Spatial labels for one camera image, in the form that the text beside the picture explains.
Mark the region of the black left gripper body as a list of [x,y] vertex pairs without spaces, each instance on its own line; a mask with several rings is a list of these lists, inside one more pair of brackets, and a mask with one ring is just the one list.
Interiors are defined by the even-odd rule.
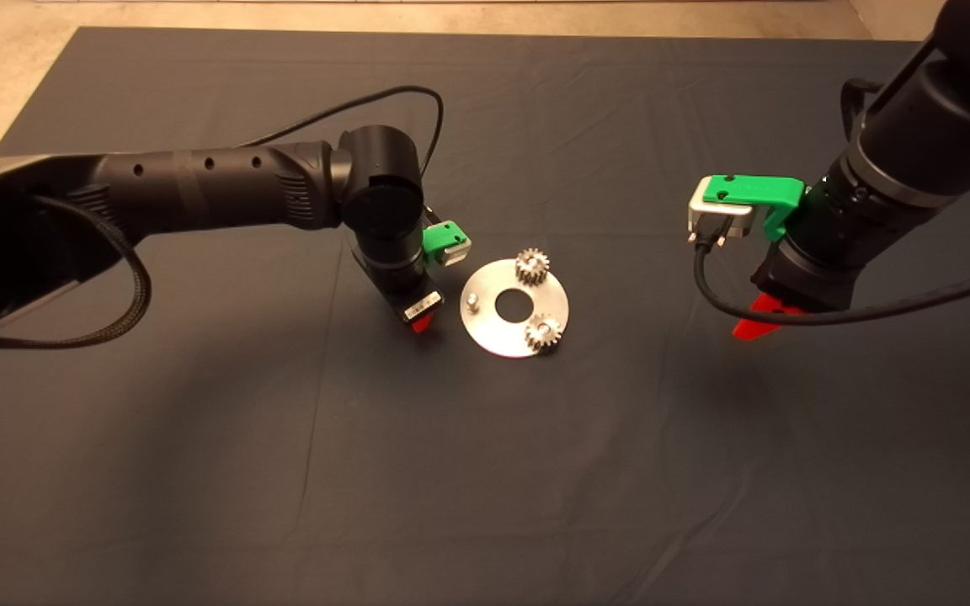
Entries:
[[423,252],[397,262],[377,261],[364,252],[354,252],[354,260],[404,325],[415,325],[435,314],[444,302],[443,293],[427,271]]

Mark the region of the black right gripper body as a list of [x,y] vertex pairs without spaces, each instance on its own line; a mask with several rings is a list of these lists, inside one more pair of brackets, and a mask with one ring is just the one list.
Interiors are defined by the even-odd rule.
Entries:
[[786,306],[835,313],[851,308],[859,272],[854,238],[783,237],[770,244],[751,283]]

